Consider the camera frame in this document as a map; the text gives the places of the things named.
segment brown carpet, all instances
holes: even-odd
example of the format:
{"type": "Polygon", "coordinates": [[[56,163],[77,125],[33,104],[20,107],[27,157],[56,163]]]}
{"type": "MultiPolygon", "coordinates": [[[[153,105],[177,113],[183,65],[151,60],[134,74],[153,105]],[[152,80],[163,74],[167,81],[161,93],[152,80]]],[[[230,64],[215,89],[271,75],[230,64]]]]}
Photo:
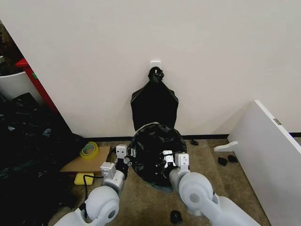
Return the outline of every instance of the brown carpet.
{"type": "MultiPolygon", "coordinates": [[[[234,201],[240,208],[248,213],[262,226],[270,226],[270,223],[259,204],[259,201],[250,186],[239,163],[228,163],[226,166],[219,165],[217,158],[227,158],[233,153],[214,153],[213,148],[218,145],[227,144],[226,139],[197,140],[199,145],[192,146],[186,140],[187,151],[190,155],[190,170],[206,176],[214,191],[221,196],[226,196],[234,201]]],[[[129,144],[125,142],[100,142],[100,145],[116,146],[118,144],[129,144]]],[[[89,186],[89,191],[100,186],[101,180],[96,179],[94,184],[89,186]]],[[[78,205],[84,201],[84,186],[74,186],[72,193],[75,193],[79,200],[78,205]]],[[[196,217],[187,213],[181,200],[175,192],[169,194],[156,190],[145,183],[132,168],[129,169],[125,187],[120,197],[119,213],[116,218],[107,224],[108,226],[171,226],[170,212],[178,210],[181,212],[182,226],[209,226],[209,220],[202,216],[196,217]]],[[[63,215],[70,212],[69,208],[62,208],[58,211],[49,226],[52,226],[63,215]]]]}

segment trash bag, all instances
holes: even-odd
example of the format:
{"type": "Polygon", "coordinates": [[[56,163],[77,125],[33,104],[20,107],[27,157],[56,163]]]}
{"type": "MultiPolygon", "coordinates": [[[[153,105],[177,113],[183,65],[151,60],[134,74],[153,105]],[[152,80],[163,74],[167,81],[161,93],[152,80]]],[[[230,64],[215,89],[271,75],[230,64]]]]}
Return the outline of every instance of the trash bag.
{"type": "Polygon", "coordinates": [[[135,130],[152,122],[174,128],[178,98],[162,82],[164,74],[160,68],[151,68],[148,77],[149,82],[132,94],[131,107],[135,130]]]}
{"type": "Polygon", "coordinates": [[[9,225],[47,225],[58,208],[74,207],[73,180],[59,170],[85,140],[29,93],[12,101],[0,95],[0,132],[0,202],[9,225]]]}
{"type": "Polygon", "coordinates": [[[132,158],[134,171],[145,181],[156,186],[171,186],[169,173],[175,167],[165,168],[164,150],[186,153],[186,144],[180,133],[166,125],[152,123],[144,126],[134,135],[131,148],[136,156],[132,158]]]}

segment cardboard sheet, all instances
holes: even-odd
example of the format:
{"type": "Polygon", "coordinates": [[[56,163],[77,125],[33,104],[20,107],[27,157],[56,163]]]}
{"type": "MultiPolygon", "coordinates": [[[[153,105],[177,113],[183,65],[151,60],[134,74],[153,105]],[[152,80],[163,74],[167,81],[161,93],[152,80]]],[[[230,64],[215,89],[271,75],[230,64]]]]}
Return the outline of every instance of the cardboard sheet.
{"type": "Polygon", "coordinates": [[[100,174],[100,166],[106,161],[110,152],[110,146],[99,146],[98,155],[91,160],[85,160],[80,155],[67,163],[60,172],[67,173],[95,173],[100,174]]]}

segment small black object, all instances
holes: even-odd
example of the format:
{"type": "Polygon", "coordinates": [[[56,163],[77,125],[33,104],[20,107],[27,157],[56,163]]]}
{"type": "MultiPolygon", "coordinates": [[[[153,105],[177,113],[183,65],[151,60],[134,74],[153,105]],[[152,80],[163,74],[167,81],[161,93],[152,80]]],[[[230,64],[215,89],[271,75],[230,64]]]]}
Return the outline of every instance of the small black object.
{"type": "Polygon", "coordinates": [[[179,211],[173,210],[170,212],[170,222],[173,224],[179,224],[183,222],[181,213],[179,211]]]}
{"type": "Polygon", "coordinates": [[[198,146],[198,142],[196,140],[191,140],[190,143],[193,145],[193,146],[198,146]]]}
{"type": "Polygon", "coordinates": [[[225,158],[222,158],[222,157],[218,157],[217,159],[218,163],[225,166],[227,165],[228,161],[225,159],[225,158]]]}
{"type": "Polygon", "coordinates": [[[237,161],[237,158],[236,158],[234,155],[229,155],[229,156],[228,156],[228,161],[229,161],[229,162],[238,162],[238,161],[237,161]]]}

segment tape roll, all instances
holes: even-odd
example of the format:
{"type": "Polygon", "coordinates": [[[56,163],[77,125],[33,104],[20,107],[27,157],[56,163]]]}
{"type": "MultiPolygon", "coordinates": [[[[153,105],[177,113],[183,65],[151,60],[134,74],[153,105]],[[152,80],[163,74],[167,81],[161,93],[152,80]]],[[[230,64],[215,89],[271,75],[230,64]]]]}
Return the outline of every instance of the tape roll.
{"type": "Polygon", "coordinates": [[[95,142],[88,142],[83,149],[79,152],[80,156],[84,159],[91,160],[98,155],[98,145],[95,142]]]}

